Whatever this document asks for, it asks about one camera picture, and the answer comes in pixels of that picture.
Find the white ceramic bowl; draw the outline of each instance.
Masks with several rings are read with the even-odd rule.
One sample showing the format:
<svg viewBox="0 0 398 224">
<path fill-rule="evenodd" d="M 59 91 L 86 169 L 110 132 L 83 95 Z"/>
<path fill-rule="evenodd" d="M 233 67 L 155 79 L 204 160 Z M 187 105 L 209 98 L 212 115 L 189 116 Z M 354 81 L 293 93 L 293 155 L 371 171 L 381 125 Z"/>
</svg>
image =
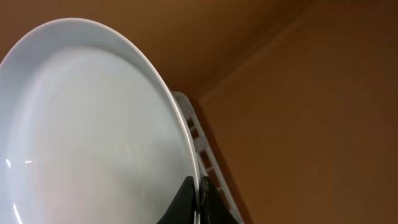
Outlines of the white ceramic bowl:
<svg viewBox="0 0 398 224">
<path fill-rule="evenodd" d="M 156 223 L 184 178 L 190 134 L 167 86 L 121 34 L 59 19 L 0 65 L 0 223 Z"/>
</svg>

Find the brown wall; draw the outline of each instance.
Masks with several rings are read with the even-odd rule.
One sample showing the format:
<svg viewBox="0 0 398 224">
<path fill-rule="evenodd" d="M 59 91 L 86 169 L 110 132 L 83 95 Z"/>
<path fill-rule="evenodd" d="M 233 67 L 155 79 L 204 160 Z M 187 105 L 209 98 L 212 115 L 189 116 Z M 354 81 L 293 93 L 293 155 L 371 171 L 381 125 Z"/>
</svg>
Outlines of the brown wall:
<svg viewBox="0 0 398 224">
<path fill-rule="evenodd" d="M 398 223 L 397 9 L 308 7 L 200 98 L 254 223 Z"/>
<path fill-rule="evenodd" d="M 83 17 L 125 35 L 171 89 L 192 96 L 220 67 L 278 23 L 280 13 L 297 4 L 294 0 L 6 0 L 0 6 L 0 58 L 44 22 Z"/>
</svg>

